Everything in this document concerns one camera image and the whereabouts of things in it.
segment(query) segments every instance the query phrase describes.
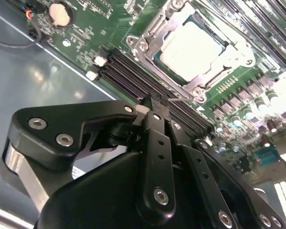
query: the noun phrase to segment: cable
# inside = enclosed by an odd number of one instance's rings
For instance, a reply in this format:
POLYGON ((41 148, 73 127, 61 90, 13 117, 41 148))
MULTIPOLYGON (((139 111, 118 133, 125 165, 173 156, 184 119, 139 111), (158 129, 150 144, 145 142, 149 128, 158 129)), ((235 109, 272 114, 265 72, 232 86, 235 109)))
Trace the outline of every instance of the cable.
POLYGON ((11 48, 11 49, 27 49, 27 48, 30 48, 30 47, 34 46, 35 44, 37 44, 41 41, 42 34, 41 34, 41 31, 38 27, 38 23, 33 21, 32 11, 26 10, 26 16, 29 20, 31 20, 31 23, 37 32, 37 39, 31 43, 28 43, 28 44, 8 44, 8 43, 0 42, 1 47, 11 48))

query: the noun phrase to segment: capacitor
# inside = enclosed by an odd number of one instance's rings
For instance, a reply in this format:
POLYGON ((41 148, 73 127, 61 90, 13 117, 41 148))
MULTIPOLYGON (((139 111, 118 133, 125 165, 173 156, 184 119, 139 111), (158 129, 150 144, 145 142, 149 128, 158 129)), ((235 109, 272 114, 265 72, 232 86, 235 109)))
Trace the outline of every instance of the capacitor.
POLYGON ((224 153, 226 151, 226 148, 225 148, 225 143, 224 142, 221 142, 218 144, 218 151, 220 153, 224 153))
POLYGON ((276 124, 274 123, 274 121, 269 120, 266 122, 266 124, 271 133, 275 133, 277 131, 276 124))
POLYGON ((261 136, 261 142, 262 142, 262 145, 263 145, 264 147, 269 147, 269 146, 270 146, 269 138, 268 138, 267 135, 265 135, 265 134, 262 134, 262 136, 261 136))
POLYGON ((217 123, 217 124, 216 124, 216 132, 217 132, 218 134, 222 134, 223 131, 224 131, 223 125, 222 125, 221 123, 217 123))
POLYGON ((269 101, 270 101, 272 106, 277 106, 281 102, 280 98, 278 97, 278 95, 276 93, 274 93, 274 92, 269 93, 267 95, 267 97, 268 97, 268 99, 269 99, 269 101))
POLYGON ((253 114, 253 111, 250 108, 244 109, 244 115, 245 115, 245 119, 247 119, 247 120, 251 120, 255 117, 253 114))
POLYGON ((214 146, 213 149, 214 149, 214 151, 215 151, 216 153, 219 154, 219 150, 218 150, 218 147, 217 147, 217 146, 214 146))
POLYGON ((235 153, 237 153, 237 152, 239 152, 239 146, 233 146, 233 152, 235 152, 235 153))
POLYGON ((268 108, 268 106, 265 104, 263 100, 257 100, 255 104, 260 112, 264 112, 268 108))
POLYGON ((231 118, 231 121, 232 121, 232 124, 235 126, 235 127, 240 127, 242 125, 242 121, 240 119, 239 116, 233 116, 231 118))

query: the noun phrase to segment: screw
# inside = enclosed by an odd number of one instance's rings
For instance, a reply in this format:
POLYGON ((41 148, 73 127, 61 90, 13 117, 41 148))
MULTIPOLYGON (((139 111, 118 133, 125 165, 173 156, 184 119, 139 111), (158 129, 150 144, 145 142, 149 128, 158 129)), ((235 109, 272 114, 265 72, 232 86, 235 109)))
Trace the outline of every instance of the screw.
POLYGON ((282 224, 280 221, 278 221, 278 219, 274 216, 271 216, 271 219, 273 220, 273 222, 279 227, 281 228, 282 227, 282 224))
POLYGON ((133 112, 133 109, 129 106, 125 106, 124 109, 127 111, 127 112, 133 112))
POLYGON ((133 38, 128 38, 128 43, 130 44, 130 45, 133 45, 133 38))
POLYGON ((202 93, 202 91, 201 91, 201 88, 200 88, 200 87, 196 87, 196 88, 194 88, 194 90, 192 91, 192 95, 193 95, 194 97, 200 96, 201 93, 202 93))
POLYGON ((232 220, 224 211, 219 211, 218 217, 220 221, 225 225, 226 228, 232 228, 232 220))
POLYGON ((56 137, 56 142, 64 147, 69 147, 73 144, 73 138, 67 134, 60 134, 56 137))
POLYGON ((172 6, 176 9, 179 9, 182 6, 183 1, 182 0, 174 0, 172 2, 172 6))
POLYGON ((181 130, 181 126, 179 126, 179 124, 177 124, 177 123, 174 123, 174 127, 175 127, 177 130, 181 130))
POLYGON ((157 120, 160 120, 160 119, 161 119, 160 116, 157 115, 157 114, 154 114, 153 117, 154 117, 155 119, 157 119, 157 120))
POLYGON ((206 143, 200 142, 199 144, 203 149, 208 149, 208 146, 206 145, 206 143))
POLYGON ((41 118, 31 118, 29 120, 29 126, 35 130, 42 130, 47 127, 47 123, 41 118))
POLYGON ((265 224, 265 226, 267 226, 269 228, 271 227, 271 222, 269 221, 269 219, 265 215, 260 214, 259 217, 260 217, 262 223, 265 224))
POLYGON ((162 189, 160 188, 156 188, 153 192, 153 197, 155 198, 155 200, 161 204, 161 205, 167 205, 168 204, 168 196, 167 193, 164 192, 162 189))
POLYGON ((252 64, 252 62, 253 62, 252 60, 247 60, 246 64, 250 65, 250 64, 252 64))
POLYGON ((143 52, 148 49, 148 45, 145 42, 141 42, 139 47, 143 52))

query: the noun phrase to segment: motherboard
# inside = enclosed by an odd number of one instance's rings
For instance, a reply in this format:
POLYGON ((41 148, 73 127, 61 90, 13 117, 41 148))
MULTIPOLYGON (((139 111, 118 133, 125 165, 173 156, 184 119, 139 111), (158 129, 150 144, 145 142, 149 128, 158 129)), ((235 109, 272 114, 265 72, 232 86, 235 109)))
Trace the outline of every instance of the motherboard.
POLYGON ((286 0, 22 1, 88 79, 133 105, 167 95, 172 119, 242 171, 244 157, 251 167, 282 159, 286 0))

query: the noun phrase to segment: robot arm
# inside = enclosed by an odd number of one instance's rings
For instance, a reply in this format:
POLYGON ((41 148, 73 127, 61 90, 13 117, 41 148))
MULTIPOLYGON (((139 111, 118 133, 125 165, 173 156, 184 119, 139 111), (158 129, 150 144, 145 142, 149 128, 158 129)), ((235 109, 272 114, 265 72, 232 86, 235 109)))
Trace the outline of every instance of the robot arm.
POLYGON ((136 109, 123 101, 21 109, 0 172, 32 198, 36 229, 286 229, 212 147, 191 144, 158 94, 136 109), (76 159, 117 145, 127 152, 72 179, 76 159))

